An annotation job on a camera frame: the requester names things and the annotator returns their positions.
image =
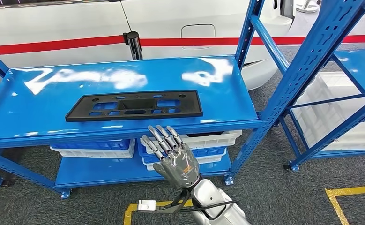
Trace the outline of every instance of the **car body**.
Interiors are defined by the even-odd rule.
[[[248,3],[247,0],[118,0],[0,6],[0,46],[107,37],[132,30],[142,40],[238,38]],[[293,0],[266,0],[260,19],[271,36],[281,37],[288,32],[294,15]],[[225,55],[235,51],[236,45],[142,48],[145,59]],[[1,54],[0,58],[10,68],[20,68],[131,60],[131,53],[121,43]],[[263,45],[250,47],[242,70],[248,90],[262,86],[276,70]]]

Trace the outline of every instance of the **yellow floor line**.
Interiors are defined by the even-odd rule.
[[[349,188],[341,188],[329,190],[333,196],[344,196],[344,195],[358,195],[365,194],[365,186],[362,187],[349,187]]]
[[[334,207],[335,212],[337,213],[338,218],[341,221],[342,225],[349,225],[348,220],[343,213],[343,210],[340,207],[336,197],[338,196],[346,196],[346,195],[359,195],[365,194],[365,186],[361,187],[348,187],[348,188],[341,188],[341,189],[324,189],[326,191],[327,197],[330,199],[331,204]]]
[[[327,190],[324,189],[326,191],[327,197],[330,199],[331,204],[334,207],[335,212],[337,213],[338,218],[341,221],[342,225],[349,225],[348,220],[345,217],[345,214],[343,213],[343,210],[340,207],[340,204],[338,204],[337,199],[335,198],[335,196],[332,193],[332,190]]]
[[[165,201],[165,202],[156,202],[157,206],[165,206],[170,204],[172,201]],[[192,200],[189,199],[186,203],[185,203],[185,207],[192,207]],[[126,211],[124,212],[124,223],[123,225],[131,225],[131,215],[133,214],[134,211],[138,210],[138,204],[130,204]]]

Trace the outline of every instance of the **plastic crate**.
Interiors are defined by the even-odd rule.
[[[100,142],[79,142],[52,144],[55,149],[93,149],[93,150],[127,150],[130,146],[130,139],[118,139]]]
[[[206,149],[194,149],[192,153],[199,164],[219,162],[227,153],[227,147],[215,147]],[[138,144],[138,154],[142,157],[142,163],[146,165],[147,170],[154,170],[153,164],[159,162],[159,159],[153,153],[147,153],[146,147]]]
[[[191,135],[180,135],[184,143],[186,143],[191,149],[204,149],[204,148],[214,148],[214,147],[222,147],[222,146],[230,146],[234,145],[236,142],[236,138],[242,135],[242,130],[232,130],[225,131],[221,134],[196,134],[194,136]],[[150,138],[157,147],[160,148],[156,139],[154,137]],[[146,143],[140,139],[141,144],[147,147]],[[147,153],[152,153],[152,150],[146,148]]]
[[[109,149],[58,149],[50,146],[50,149],[58,151],[63,157],[91,157],[91,158],[132,158],[134,155],[135,139],[129,141],[126,150]]]
[[[360,91],[344,72],[320,72],[298,98],[296,105],[356,94]],[[364,105],[365,98],[362,97],[294,108],[292,112],[305,141],[312,147]],[[365,121],[323,150],[365,150]]]

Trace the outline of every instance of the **cable connector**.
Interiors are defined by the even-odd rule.
[[[156,200],[139,200],[138,211],[156,211]]]

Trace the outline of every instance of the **white storage bin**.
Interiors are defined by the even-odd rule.
[[[206,149],[220,146],[234,145],[236,138],[242,135],[242,130],[225,131],[219,135],[208,135],[199,137],[188,137],[187,135],[180,135],[183,142],[186,143],[191,149]],[[157,147],[160,148],[154,137],[150,138]],[[146,147],[147,153],[153,153],[146,143],[140,139],[141,143]]]
[[[221,161],[222,156],[224,156],[224,155],[226,154],[226,152],[227,152],[227,151],[226,151],[226,148],[225,148],[225,151],[224,151],[224,152],[223,152],[223,154],[221,154],[221,155],[213,155],[213,156],[196,157],[196,159],[197,159],[197,162],[198,162],[199,164],[216,163],[216,162]],[[147,170],[155,170],[155,169],[153,168],[153,164],[154,164],[154,163],[145,163],[144,158],[142,158],[142,163],[143,163],[144,165],[146,165]]]
[[[320,72],[296,105],[357,95],[360,91],[344,72]],[[294,108],[292,112],[309,147],[315,145],[338,125],[365,105],[365,98]],[[365,150],[365,121],[357,124],[323,150]]]
[[[92,158],[132,158],[134,154],[135,139],[131,139],[127,150],[104,149],[56,149],[63,157],[92,157]]]

